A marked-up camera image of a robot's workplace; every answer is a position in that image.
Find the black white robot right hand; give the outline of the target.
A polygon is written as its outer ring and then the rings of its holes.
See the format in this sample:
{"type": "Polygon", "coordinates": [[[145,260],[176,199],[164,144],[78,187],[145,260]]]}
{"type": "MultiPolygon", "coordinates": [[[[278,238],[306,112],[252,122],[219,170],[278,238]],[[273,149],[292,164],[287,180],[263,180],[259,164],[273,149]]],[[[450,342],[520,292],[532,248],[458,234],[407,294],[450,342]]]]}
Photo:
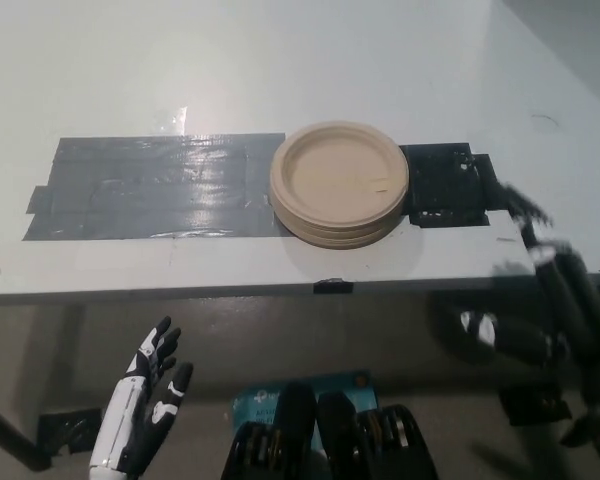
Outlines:
{"type": "Polygon", "coordinates": [[[516,223],[547,302],[553,331],[514,324],[486,311],[458,314],[462,331],[476,343],[524,363],[545,366],[565,357],[582,378],[581,395],[600,406],[600,293],[579,252],[566,240],[540,239],[538,224],[552,219],[515,187],[498,186],[499,198],[516,223]]]}

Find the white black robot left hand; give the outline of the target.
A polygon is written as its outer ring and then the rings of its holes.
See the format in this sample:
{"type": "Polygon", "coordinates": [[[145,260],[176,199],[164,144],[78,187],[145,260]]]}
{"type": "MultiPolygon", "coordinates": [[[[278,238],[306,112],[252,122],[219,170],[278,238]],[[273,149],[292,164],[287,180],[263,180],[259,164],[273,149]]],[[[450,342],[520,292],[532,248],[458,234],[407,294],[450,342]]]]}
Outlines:
{"type": "Polygon", "coordinates": [[[92,450],[90,479],[138,479],[146,472],[171,430],[189,387],[194,366],[176,367],[167,390],[148,407],[173,357],[181,335],[164,317],[142,341],[117,382],[92,450]]]}

